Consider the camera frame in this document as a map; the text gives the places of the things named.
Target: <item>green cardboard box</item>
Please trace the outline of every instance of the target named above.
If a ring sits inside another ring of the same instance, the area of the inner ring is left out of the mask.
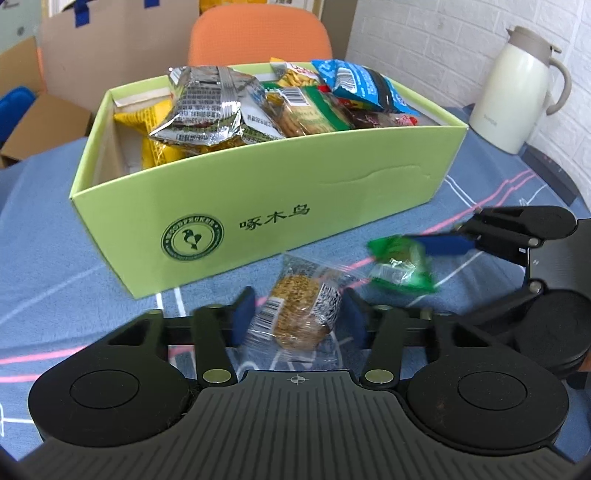
[[[235,68],[272,72],[268,64]],[[433,197],[467,131],[444,109],[395,84],[442,125],[289,138],[144,171],[137,171],[140,135],[115,124],[113,113],[125,111],[117,106],[122,99],[131,98],[133,109],[155,103],[154,96],[167,94],[168,79],[111,89],[70,198],[136,298],[392,215]]]

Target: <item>green circular logo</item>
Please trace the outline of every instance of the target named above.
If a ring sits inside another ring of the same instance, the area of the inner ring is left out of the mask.
[[[207,215],[190,215],[171,223],[162,236],[162,249],[175,260],[190,262],[209,255],[223,240],[223,226]]]

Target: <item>white brick wall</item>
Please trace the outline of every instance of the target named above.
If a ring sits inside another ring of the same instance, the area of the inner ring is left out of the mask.
[[[530,143],[555,159],[591,206],[591,0],[359,0],[347,59],[443,106],[478,99],[494,59],[523,25],[563,49],[573,76],[562,111],[541,117]],[[562,90],[553,72],[552,103]]]

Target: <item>orange chair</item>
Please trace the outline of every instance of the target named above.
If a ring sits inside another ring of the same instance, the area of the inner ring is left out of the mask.
[[[306,10],[283,5],[232,4],[207,10],[193,26],[189,65],[331,59],[324,25]]]

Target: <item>silver foil snack bag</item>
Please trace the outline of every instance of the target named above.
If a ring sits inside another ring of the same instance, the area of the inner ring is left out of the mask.
[[[194,154],[284,138],[252,75],[206,66],[176,68],[168,78],[173,108],[150,138]]]

